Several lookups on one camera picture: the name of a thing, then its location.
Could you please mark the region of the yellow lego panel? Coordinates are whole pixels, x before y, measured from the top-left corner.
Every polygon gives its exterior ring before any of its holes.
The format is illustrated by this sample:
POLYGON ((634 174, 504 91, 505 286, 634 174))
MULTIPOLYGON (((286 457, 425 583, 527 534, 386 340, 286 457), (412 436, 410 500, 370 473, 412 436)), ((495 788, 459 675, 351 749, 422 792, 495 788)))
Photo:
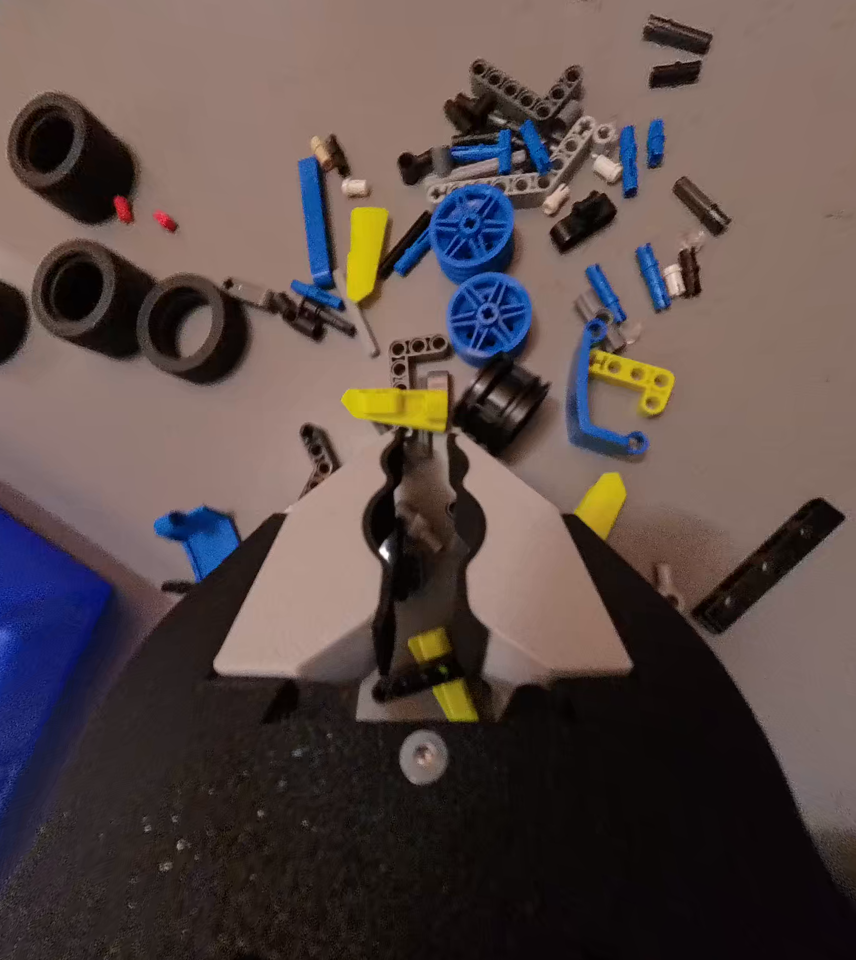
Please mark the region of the yellow lego panel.
POLYGON ((375 289, 389 213, 383 207, 356 207, 350 216, 350 244, 346 257, 347 297, 361 304, 375 289))
POLYGON ((360 421, 432 433, 448 430, 446 390, 349 389, 342 395, 341 403, 360 421))
POLYGON ((626 497, 621 474, 606 472, 589 487, 574 510, 574 516, 605 542, 625 507, 626 497))

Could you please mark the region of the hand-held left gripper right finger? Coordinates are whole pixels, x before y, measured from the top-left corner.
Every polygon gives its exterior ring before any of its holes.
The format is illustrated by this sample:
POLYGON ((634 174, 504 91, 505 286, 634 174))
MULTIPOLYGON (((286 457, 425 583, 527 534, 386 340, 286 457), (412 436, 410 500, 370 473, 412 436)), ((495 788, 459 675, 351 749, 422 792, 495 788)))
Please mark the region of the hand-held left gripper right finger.
POLYGON ((488 715, 500 719, 518 689, 628 676, 632 659, 578 548, 590 530, 467 436, 446 440, 467 552, 449 636, 488 715))

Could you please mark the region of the yellow L-shaped lego beam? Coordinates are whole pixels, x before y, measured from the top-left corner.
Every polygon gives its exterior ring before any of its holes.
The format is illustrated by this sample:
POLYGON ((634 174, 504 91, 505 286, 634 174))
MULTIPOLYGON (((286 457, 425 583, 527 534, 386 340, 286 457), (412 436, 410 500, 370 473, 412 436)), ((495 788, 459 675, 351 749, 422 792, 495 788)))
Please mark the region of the yellow L-shaped lego beam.
POLYGON ((590 351, 589 378, 635 392, 639 414, 649 419, 664 413, 675 383, 674 374, 661 366, 596 347, 590 351))

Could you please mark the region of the pile of small lego pieces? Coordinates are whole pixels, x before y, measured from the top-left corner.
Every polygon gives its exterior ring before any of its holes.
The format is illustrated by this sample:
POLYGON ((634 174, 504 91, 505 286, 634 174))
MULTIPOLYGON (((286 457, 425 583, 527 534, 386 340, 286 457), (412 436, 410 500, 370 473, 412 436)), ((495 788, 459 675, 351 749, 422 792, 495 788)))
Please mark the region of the pile of small lego pieces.
MULTIPOLYGON (((710 50, 713 34, 672 18, 650 14, 642 31, 643 39, 661 46, 704 57, 710 50)), ((470 79, 473 100, 456 107, 466 119, 469 114, 479 123, 501 118, 495 125, 494 139, 487 134, 479 142, 458 142, 448 153, 454 163, 458 151, 477 152, 482 147, 494 147, 493 158, 468 158, 466 164, 455 163, 445 176, 435 174, 435 180, 426 191, 428 212, 439 212, 442 201, 467 199, 471 187, 491 187, 495 200, 504 199, 512 209, 533 209, 554 198, 572 177, 590 153, 596 159, 610 159, 605 150, 613 142, 613 126, 599 126, 580 106, 584 71, 575 64, 567 68, 544 95, 520 83, 517 78, 501 70, 491 61, 478 58, 472 62, 470 79), (531 159, 528 140, 543 148, 542 160, 531 159)), ((377 277, 387 277, 387 268, 403 274, 413 268, 429 248, 427 212, 386 254, 378 266, 377 277)), ((245 286, 235 278, 222 283, 224 291, 236 300, 270 311, 281 305, 275 292, 266 288, 245 286)))

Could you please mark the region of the black lego wheel rim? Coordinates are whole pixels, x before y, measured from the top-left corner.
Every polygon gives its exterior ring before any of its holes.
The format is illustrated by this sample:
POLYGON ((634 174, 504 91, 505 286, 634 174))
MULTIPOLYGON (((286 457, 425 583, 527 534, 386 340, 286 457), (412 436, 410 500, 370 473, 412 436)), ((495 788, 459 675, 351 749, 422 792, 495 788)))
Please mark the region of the black lego wheel rim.
POLYGON ((498 457, 530 423, 550 390, 549 381, 507 353, 497 353, 456 403, 454 426, 498 457))

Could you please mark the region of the black bent lego beam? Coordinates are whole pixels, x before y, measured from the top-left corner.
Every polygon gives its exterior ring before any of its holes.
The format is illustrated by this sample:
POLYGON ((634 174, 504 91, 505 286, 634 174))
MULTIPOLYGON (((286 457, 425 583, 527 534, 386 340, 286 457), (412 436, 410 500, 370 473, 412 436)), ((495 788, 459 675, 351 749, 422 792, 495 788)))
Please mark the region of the black bent lego beam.
POLYGON ((309 479, 299 496, 303 498, 336 472, 340 462, 327 431, 322 427, 310 422, 303 423, 299 437, 312 462, 309 479))

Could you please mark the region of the blue lego panel piece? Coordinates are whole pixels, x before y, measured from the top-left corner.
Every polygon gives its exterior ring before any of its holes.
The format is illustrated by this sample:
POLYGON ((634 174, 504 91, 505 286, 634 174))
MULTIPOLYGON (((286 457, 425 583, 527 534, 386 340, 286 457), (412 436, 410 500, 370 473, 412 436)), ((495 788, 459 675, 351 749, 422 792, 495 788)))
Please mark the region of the blue lego panel piece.
POLYGON ((209 506, 172 510, 153 522, 153 530, 159 538, 183 547, 194 583, 209 576, 241 543, 233 517, 209 506))

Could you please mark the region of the long black lego beam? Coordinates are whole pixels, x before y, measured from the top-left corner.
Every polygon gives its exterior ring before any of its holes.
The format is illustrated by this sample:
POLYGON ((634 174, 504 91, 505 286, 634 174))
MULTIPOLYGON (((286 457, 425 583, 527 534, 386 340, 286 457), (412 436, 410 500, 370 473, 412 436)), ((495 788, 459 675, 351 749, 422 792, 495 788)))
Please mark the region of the long black lego beam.
POLYGON ((846 520, 824 498, 799 507, 691 611, 710 634, 726 632, 786 578, 846 520))

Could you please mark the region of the blue lego wheel rim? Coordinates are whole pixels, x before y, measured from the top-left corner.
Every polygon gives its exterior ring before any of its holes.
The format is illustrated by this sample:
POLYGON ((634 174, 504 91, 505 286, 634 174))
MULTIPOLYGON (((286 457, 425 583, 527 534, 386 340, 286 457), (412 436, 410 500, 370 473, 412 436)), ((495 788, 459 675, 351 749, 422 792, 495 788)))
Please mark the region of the blue lego wheel rim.
POLYGON ((456 285, 506 273, 515 252, 514 206, 498 186, 460 186, 435 208, 429 241, 440 270, 456 285))
POLYGON ((500 354, 518 358, 532 326, 530 294, 502 272, 484 272, 458 286, 446 313, 447 336, 455 354, 481 368, 500 354))

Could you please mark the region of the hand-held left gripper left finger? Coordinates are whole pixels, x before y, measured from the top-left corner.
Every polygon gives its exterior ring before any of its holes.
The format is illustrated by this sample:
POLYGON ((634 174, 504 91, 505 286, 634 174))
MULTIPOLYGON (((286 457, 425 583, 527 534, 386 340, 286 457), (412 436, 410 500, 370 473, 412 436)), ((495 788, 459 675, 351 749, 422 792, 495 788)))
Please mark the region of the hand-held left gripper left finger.
POLYGON ((405 578, 405 446, 405 434, 386 434, 279 518, 214 657, 219 678, 387 684, 405 578))

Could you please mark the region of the dark L-shaped lego beam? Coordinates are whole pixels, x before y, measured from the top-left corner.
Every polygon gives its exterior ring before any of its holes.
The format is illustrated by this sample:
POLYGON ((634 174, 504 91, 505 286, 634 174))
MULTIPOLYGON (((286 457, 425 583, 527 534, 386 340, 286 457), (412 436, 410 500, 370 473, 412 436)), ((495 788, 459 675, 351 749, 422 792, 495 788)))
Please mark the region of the dark L-shaped lego beam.
POLYGON ((441 334, 432 334, 393 341, 388 349, 390 386, 393 389, 417 388, 419 370, 449 357, 452 348, 441 334))

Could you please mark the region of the black and yellow lego subassembly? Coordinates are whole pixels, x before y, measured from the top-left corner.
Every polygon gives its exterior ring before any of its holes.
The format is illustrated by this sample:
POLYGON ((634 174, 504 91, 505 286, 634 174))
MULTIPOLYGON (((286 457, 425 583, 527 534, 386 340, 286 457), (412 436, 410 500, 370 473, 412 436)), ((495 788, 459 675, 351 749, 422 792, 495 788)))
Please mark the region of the black and yellow lego subassembly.
POLYGON ((408 431, 400 428, 387 442, 379 459, 384 483, 362 515, 362 534, 382 572, 370 627, 377 668, 370 696, 375 704, 383 706, 432 690, 447 721, 477 723, 480 714, 444 628, 416 635, 408 643, 413 666, 396 673, 391 671, 397 642, 396 605, 414 589, 412 561, 406 550, 411 542, 411 523, 396 504, 396 491, 405 474, 407 436, 408 431))

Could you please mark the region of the blue curved lego arch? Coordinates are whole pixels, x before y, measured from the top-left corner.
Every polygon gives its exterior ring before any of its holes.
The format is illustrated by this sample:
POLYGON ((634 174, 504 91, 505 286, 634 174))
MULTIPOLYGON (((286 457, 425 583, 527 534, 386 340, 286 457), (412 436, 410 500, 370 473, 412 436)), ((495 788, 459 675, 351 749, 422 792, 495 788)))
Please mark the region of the blue curved lego arch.
POLYGON ((589 376, 592 350, 607 334, 605 317, 593 318, 584 325, 571 362, 566 392, 565 417, 569 442, 582 450, 591 450, 633 460, 647 453, 650 441, 641 431, 621 434, 592 422, 589 408, 589 376))

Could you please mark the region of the long blue lego beam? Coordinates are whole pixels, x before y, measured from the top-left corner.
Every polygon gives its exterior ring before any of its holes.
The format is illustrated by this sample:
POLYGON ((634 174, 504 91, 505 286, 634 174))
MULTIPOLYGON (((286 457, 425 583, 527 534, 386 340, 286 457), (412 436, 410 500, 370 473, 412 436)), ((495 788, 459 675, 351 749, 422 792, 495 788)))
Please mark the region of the long blue lego beam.
POLYGON ((314 156, 302 158, 297 170, 310 274, 315 286, 331 290, 335 281, 322 170, 314 156))

